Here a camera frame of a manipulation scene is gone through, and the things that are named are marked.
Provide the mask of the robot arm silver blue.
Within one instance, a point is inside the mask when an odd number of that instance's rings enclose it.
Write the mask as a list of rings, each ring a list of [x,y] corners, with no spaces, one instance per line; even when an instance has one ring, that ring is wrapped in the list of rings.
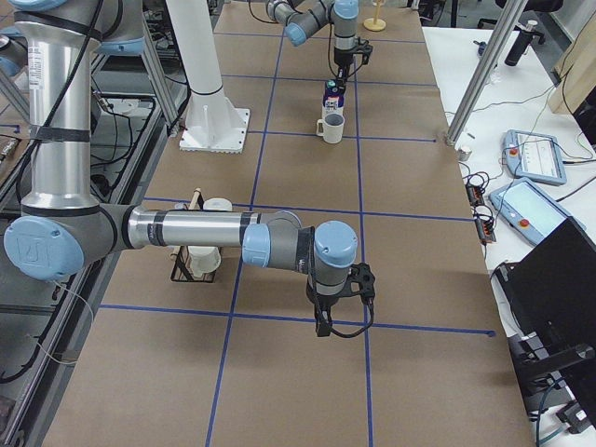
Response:
[[[17,1],[14,23],[24,42],[30,138],[20,165],[31,185],[17,185],[20,216],[4,236],[7,257],[30,278],[67,278],[100,259],[147,246],[236,247],[241,260],[306,277],[316,333],[334,334],[332,308],[357,296],[373,305],[373,278],[356,263],[358,239],[339,221],[305,227],[286,210],[149,210],[127,204],[126,183],[140,169],[142,131],[111,113],[127,138],[108,156],[92,152],[93,60],[140,57],[150,81],[163,83],[160,59],[140,1]]]
[[[302,1],[266,1],[265,11],[270,20],[284,26],[284,34],[295,46],[301,46],[326,25],[334,27],[333,60],[337,65],[334,86],[344,94],[354,58],[361,55],[361,64],[369,62],[373,47],[369,41],[357,36],[358,1],[316,1],[306,12],[296,7]]]

